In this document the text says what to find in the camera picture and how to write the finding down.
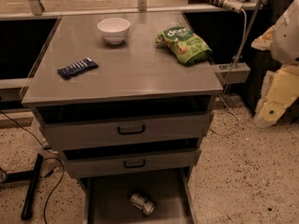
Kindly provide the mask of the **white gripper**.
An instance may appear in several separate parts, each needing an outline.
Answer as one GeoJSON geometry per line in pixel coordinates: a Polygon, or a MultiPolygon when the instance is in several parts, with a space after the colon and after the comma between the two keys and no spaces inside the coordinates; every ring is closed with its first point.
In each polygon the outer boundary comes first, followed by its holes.
{"type": "MultiPolygon", "coordinates": [[[[255,38],[251,46],[258,50],[270,50],[275,26],[268,28],[255,38]]],[[[268,128],[277,123],[277,116],[282,116],[288,107],[299,97],[299,67],[284,65],[273,75],[269,92],[263,104],[265,113],[257,112],[253,118],[259,128],[268,128]]]]}

